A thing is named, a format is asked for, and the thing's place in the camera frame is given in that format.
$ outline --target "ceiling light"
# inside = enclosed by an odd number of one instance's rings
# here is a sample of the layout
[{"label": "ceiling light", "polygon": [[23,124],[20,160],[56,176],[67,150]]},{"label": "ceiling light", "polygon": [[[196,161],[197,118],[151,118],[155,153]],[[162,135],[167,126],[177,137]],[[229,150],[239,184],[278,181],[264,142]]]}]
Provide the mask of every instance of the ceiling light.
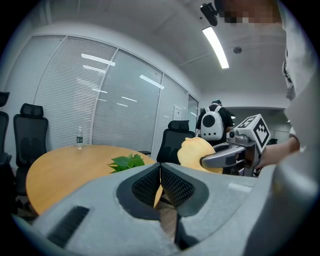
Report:
[{"label": "ceiling light", "polygon": [[88,66],[88,65],[83,65],[83,68],[85,68],[85,69],[87,69],[87,70],[98,71],[98,72],[101,72],[101,73],[105,73],[105,72],[106,72],[106,71],[104,71],[103,69],[96,68],[96,67],[93,67],[93,66]]},{"label": "ceiling light", "polygon": [[229,64],[228,64],[224,49],[222,48],[221,43],[216,33],[214,32],[213,28],[207,27],[203,29],[202,32],[204,33],[209,43],[211,44],[216,56],[218,57],[221,67],[223,69],[228,69]]},{"label": "ceiling light", "polygon": [[116,65],[116,63],[114,63],[114,62],[112,62],[110,60],[107,60],[107,59],[104,59],[104,58],[99,58],[99,57],[92,56],[92,55],[89,55],[89,54],[81,53],[81,57],[84,58],[84,59],[105,63],[105,64],[108,64],[110,66],[115,66]]},{"label": "ceiling light", "polygon": [[128,107],[127,105],[123,105],[123,104],[120,104],[120,103],[117,103],[117,105]]},{"label": "ceiling light", "polygon": [[129,101],[137,102],[136,100],[134,100],[134,99],[132,99],[132,98],[127,98],[127,97],[123,97],[123,96],[122,96],[121,98],[126,99],[126,100],[129,100]]},{"label": "ceiling light", "polygon": [[101,92],[101,93],[107,94],[107,92],[105,90],[98,90],[98,89],[92,88],[92,91],[96,91],[96,92]]},{"label": "ceiling light", "polygon": [[153,84],[154,86],[159,87],[160,89],[164,89],[164,87],[163,87],[161,84],[159,84],[159,83],[157,83],[157,82],[155,82],[155,81],[151,80],[150,78],[148,78],[148,77],[144,76],[143,74],[142,74],[142,75],[140,75],[139,77],[140,77],[141,79],[143,79],[143,80],[145,80],[145,81],[149,82],[150,84]]}]

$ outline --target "black office chair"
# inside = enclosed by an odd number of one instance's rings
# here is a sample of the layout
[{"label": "black office chair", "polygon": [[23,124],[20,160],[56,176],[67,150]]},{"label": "black office chair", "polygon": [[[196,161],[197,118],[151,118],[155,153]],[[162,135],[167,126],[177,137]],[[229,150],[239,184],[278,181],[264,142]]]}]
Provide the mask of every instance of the black office chair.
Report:
[{"label": "black office chair", "polygon": [[24,103],[20,114],[13,118],[16,165],[16,192],[19,196],[26,196],[26,178],[31,165],[47,152],[46,136],[48,119],[44,118],[42,106]]},{"label": "black office chair", "polygon": [[[6,105],[9,95],[9,92],[0,92],[0,107]],[[1,188],[5,191],[5,202],[2,200],[2,203],[11,213],[17,213],[15,176],[10,167],[11,155],[5,152],[8,123],[8,114],[0,111],[0,180]]]},{"label": "black office chair", "polygon": [[158,163],[173,163],[180,165],[178,151],[186,138],[194,138],[195,133],[189,131],[189,120],[171,121],[168,129],[163,132],[162,143],[156,157]]}]

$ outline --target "wooden tabletop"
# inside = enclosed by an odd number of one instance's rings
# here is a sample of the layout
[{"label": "wooden tabletop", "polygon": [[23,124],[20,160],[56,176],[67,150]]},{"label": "wooden tabletop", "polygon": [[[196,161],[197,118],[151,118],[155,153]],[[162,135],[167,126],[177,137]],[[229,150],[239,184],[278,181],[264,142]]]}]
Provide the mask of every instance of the wooden tabletop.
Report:
[{"label": "wooden tabletop", "polygon": [[[67,146],[39,157],[26,177],[26,192],[30,203],[40,215],[75,189],[114,170],[108,166],[113,158],[139,154],[146,165],[154,164],[150,157],[137,151],[108,145],[84,145],[82,149]],[[160,200],[160,186],[154,206]]]}]

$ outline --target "plastic bottle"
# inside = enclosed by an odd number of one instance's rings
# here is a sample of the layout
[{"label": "plastic bottle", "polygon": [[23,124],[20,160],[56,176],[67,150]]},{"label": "plastic bottle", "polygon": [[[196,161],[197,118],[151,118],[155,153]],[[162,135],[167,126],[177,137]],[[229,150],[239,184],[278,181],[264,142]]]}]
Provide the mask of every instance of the plastic bottle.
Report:
[{"label": "plastic bottle", "polygon": [[81,126],[79,126],[78,132],[76,134],[76,146],[80,150],[82,149],[83,144],[83,132],[81,130]]}]

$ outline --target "glass wall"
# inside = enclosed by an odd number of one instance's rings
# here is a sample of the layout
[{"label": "glass wall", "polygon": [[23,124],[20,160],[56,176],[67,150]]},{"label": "glass wall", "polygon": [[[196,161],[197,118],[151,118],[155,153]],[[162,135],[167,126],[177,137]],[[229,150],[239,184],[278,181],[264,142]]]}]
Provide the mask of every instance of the glass wall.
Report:
[{"label": "glass wall", "polygon": [[15,159],[12,120],[23,103],[43,106],[49,121],[47,150],[76,143],[151,151],[156,159],[172,120],[190,119],[196,105],[160,70],[124,50],[74,36],[32,37],[14,64],[3,110],[10,122],[5,150]]},{"label": "glass wall", "polygon": [[198,102],[189,95],[188,107],[186,111],[186,119],[190,120],[189,130],[196,132],[196,124],[198,120]]},{"label": "glass wall", "polygon": [[99,92],[92,144],[151,151],[163,74],[119,51]]}]

